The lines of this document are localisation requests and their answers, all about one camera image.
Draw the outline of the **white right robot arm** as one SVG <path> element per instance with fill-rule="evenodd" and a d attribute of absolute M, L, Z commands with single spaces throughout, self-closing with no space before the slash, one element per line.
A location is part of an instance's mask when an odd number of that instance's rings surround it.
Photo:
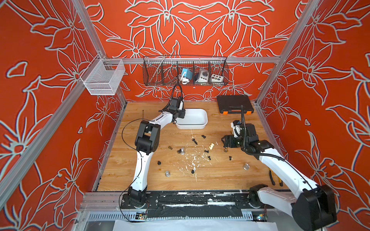
<path fill-rule="evenodd" d="M 291 195 L 258 184 L 249 189 L 248 203 L 253 208 L 270 205 L 291 216 L 304 231 L 316 231 L 337 221 L 333 190 L 319 185 L 288 162 L 267 140 L 260 140 L 255 127 L 245 120 L 244 106 L 231 108 L 241 114 L 231 123 L 233 133 L 222 138 L 224 148 L 240 148 L 274 172 Z"/>

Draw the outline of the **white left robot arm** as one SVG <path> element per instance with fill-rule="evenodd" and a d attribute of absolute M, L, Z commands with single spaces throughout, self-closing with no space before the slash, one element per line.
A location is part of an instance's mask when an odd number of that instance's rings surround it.
<path fill-rule="evenodd" d="M 154 119 L 140 119 L 135 138 L 135 176 L 126 191 L 129 202 L 136 208 L 142 208 L 146 204 L 147 176 L 150 161 L 159 147 L 161 129 L 168 124 L 175 124 L 178 118 L 185 117 L 183 90 L 179 83 L 174 85 L 169 102 L 159 112 L 161 114 Z"/>

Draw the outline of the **white plastic storage box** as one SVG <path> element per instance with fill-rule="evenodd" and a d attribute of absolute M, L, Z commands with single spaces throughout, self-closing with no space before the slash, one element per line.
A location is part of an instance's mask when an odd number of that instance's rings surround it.
<path fill-rule="evenodd" d="M 176 121 L 176 127 L 180 130 L 202 130 L 208 124 L 208 115 L 204 109 L 189 108 L 185 117 Z"/>

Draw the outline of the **blue box in basket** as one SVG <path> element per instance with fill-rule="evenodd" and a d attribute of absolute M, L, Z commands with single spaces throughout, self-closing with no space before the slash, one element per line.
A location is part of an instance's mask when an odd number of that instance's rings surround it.
<path fill-rule="evenodd" d="M 186 85 L 188 84 L 193 78 L 193 73 L 188 68 L 183 68 L 180 74 L 179 81 Z"/>

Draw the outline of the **white dotted box in basket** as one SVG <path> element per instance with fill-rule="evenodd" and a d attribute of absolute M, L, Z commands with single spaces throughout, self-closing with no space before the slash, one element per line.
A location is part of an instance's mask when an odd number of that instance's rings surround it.
<path fill-rule="evenodd" d="M 224 77 L 221 76 L 221 75 L 216 75 L 216 74 L 212 74 L 211 75 L 211 83 L 214 83 L 214 84 L 221 84 L 224 82 Z"/>

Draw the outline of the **black tool case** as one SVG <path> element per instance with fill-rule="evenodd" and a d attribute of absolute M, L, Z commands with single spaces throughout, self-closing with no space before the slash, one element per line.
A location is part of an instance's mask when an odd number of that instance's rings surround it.
<path fill-rule="evenodd" d="M 219 95 L 216 97 L 219 112 L 223 115 L 240 114 L 243 106 L 244 114 L 254 113 L 254 108 L 247 95 Z"/>

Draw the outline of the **white device in basket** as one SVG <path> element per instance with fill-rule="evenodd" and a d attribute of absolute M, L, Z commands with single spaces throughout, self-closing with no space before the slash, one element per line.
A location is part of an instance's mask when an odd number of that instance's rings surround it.
<path fill-rule="evenodd" d="M 196 83 L 208 83 L 209 81 L 209 71 L 201 69 L 195 76 Z"/>

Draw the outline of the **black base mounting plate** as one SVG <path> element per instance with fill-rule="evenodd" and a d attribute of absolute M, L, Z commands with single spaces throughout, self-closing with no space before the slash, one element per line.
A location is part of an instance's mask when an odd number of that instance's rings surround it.
<path fill-rule="evenodd" d="M 130 221 L 166 219 L 233 219 L 267 221 L 271 206 L 254 208 L 246 190 L 210 191 L 150 191 L 143 205 L 129 198 L 127 192 L 119 196 L 119 209 Z"/>

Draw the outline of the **yellow handled pliers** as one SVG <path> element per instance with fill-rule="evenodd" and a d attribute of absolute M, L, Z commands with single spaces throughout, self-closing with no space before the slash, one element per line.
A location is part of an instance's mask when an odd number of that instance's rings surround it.
<path fill-rule="evenodd" d="M 283 181 L 271 169 L 269 169 L 269 178 L 273 186 L 278 184 L 280 187 L 283 187 Z"/>

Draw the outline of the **clear plastic wall bin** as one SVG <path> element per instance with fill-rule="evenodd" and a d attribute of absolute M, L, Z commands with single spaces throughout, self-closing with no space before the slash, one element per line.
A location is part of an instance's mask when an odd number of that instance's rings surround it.
<path fill-rule="evenodd" d="M 125 66 L 120 61 L 115 69 L 107 69 L 102 60 L 95 60 L 82 76 L 81 80 L 90 95 L 113 96 L 116 94 Z"/>

